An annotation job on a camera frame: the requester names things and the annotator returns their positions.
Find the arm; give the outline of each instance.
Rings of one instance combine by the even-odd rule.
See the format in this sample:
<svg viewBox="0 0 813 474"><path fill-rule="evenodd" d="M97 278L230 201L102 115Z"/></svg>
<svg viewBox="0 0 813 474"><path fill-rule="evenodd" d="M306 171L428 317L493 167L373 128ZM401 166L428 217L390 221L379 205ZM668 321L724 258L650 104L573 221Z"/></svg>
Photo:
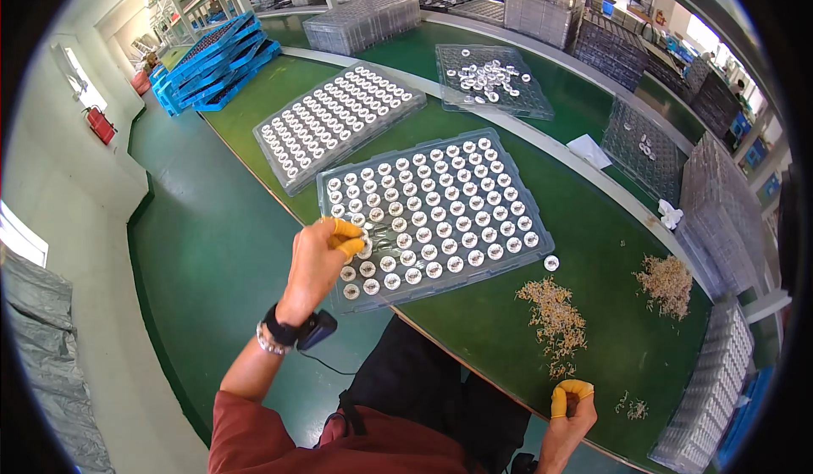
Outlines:
<svg viewBox="0 0 813 474"><path fill-rule="evenodd" d="M567 465L567 460L570 459L575 447L579 445L587 431L593 427L597 415L596 408L593 405L592 385L590 387L590 394L581 399L575 393L567 393L567 406L575 408L572 417L551 417L548 429L542 438L539 465L536 467L535 474L560 474ZM552 416L559 414L554 410L556 406L555 395L554 391L554 402L551 404Z"/></svg>
<svg viewBox="0 0 813 474"><path fill-rule="evenodd" d="M326 218L293 238L288 286L277 304L277 322L299 327L328 294L344 262L361 250L362 230L344 220ZM263 324L263 335L271 334ZM220 390L251 402L265 398L283 356L262 350L251 338L220 383Z"/></svg>

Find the red shirt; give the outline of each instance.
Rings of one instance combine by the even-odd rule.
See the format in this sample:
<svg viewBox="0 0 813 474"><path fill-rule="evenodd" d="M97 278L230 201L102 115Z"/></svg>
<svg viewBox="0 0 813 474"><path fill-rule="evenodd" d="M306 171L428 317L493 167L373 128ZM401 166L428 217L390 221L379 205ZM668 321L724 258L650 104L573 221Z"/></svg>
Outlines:
<svg viewBox="0 0 813 474"><path fill-rule="evenodd" d="M356 406L367 435L341 437L341 418L325 427L319 449L293 444L275 410L225 391L215 397L209 473L387 472L465 474L465 455L456 441L406 419Z"/></svg>

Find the cable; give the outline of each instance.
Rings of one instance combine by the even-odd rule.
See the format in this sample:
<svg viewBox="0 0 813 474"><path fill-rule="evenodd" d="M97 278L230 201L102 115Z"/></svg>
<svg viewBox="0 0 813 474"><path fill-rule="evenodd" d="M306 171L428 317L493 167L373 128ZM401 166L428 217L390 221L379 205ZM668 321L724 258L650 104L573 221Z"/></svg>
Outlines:
<svg viewBox="0 0 813 474"><path fill-rule="evenodd" d="M334 368L334 367L330 366L329 364L327 364L326 362L322 361L321 359L319 359L319 358L317 358L317 357L314 357L314 356L309 356L309 355L305 354L304 352L302 352L301 350L299 350L298 352L299 352L301 355L305 356L306 358L313 359L314 361L318 361L319 363L321 363L321 364L322 364L322 366L327 367L327 368L330 368L331 370L333 370L334 372L336 372L336 373L337 373L337 374L339 374L339 375L355 375L355 374L356 374L356 372L355 372L355 371L350 372L350 373L348 373L348 372L346 372L346 371L339 371L339 370L337 370L336 368Z"/></svg>

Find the grey plastic sheet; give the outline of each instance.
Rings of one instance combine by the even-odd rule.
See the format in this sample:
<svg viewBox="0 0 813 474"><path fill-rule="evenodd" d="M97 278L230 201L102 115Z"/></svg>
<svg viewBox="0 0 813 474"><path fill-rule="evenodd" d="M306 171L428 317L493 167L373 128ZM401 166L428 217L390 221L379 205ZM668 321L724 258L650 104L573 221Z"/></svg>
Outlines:
<svg viewBox="0 0 813 474"><path fill-rule="evenodd" d="M115 471L96 428L88 387L76 363L70 282L3 251L3 292L9 304L28 383L57 439L83 473Z"/></svg>

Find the black pants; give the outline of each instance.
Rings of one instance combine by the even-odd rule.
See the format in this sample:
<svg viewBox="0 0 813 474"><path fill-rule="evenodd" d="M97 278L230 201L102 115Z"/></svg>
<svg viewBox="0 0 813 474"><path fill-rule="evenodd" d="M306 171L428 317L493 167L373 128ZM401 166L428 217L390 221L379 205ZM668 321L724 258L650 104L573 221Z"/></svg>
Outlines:
<svg viewBox="0 0 813 474"><path fill-rule="evenodd" d="M394 316L348 389L354 405L409 419L459 442L487 471L522 447L530 412Z"/></svg>

